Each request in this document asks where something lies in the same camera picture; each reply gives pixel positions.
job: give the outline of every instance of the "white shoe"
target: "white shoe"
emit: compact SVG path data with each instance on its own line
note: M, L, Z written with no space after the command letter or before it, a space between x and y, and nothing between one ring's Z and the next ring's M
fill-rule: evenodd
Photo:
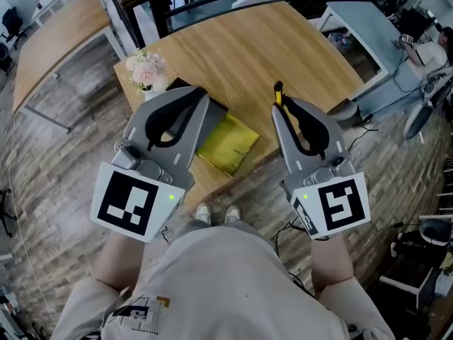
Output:
M395 251L395 246L396 246L396 243L395 242L392 242L390 244L390 254L392 257L396 258L398 256L398 252Z
M232 223L237 220L241 220L241 209L237 205L230 205L226 209L225 223Z
M211 208L206 203L201 203L195 214L196 220L201 220L209 225L211 225Z

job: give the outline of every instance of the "yellow cloth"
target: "yellow cloth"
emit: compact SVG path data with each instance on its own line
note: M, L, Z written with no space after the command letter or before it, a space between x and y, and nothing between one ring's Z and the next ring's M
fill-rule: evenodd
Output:
M259 134L227 113L199 148L197 155L233 176L259 137Z

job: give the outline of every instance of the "yellow marker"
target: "yellow marker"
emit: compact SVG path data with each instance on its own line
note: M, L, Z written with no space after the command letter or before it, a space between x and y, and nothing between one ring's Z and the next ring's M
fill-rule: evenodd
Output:
M281 91L275 91L275 100L277 101L277 105L279 105L279 106L282 105L282 92Z

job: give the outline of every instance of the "floor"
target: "floor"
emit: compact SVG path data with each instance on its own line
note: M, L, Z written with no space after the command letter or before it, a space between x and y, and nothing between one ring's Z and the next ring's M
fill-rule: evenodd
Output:
M12 58L17 61L16 52ZM113 144L132 114L113 71L117 61L107 40L99 38L62 67L60 78L49 80L39 97L32 99L31 106L70 125L73 130L69 134L20 113L14 122L14 69L10 79L0 83L0 187L8 186L14 138L11 180L18 223L47 306L18 225L11 220L8 227L14 235L8 239L0 229L0 249L11 251L14 258L0 263L0 268L4 266L0 281L17 294L25 319L44 326L48 334L73 284L91 273L107 234L88 220L88 213L99 164L112 158ZM442 162L451 148L450 124L440 114L432 115L423 129L425 144L418 137L405 142L401 135L404 118L404 113L398 113L369 125L379 131L367 133L352 147L355 167L364 171L369 182L372 224L356 227L346 237L356 275L365 287L376 277L376 267L388 255L388 245L396 234L396 229L387 227L433 213L435 193L442 187ZM364 131L360 127L346 130L346 145ZM235 203L242 208L245 221L271 238L295 216L276 185L285 175L285 164L275 153L249 177L233 180L207 199L214 220L221 220L226 206ZM8 210L13 211L10 200ZM190 213L180 207L168 223L168 236L173 237L189 219ZM279 247L283 264L303 281L307 279L310 288L308 237L289 229L280 235ZM148 281L166 248L160 237L146 246L138 287Z

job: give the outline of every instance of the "flower vase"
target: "flower vase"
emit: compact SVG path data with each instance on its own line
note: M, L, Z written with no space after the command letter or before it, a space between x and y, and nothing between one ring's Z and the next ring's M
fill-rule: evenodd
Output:
M152 89L149 89L148 91L142 91L144 93L144 101L149 101L150 99L153 99L154 97L158 96L161 92L156 92L153 91Z

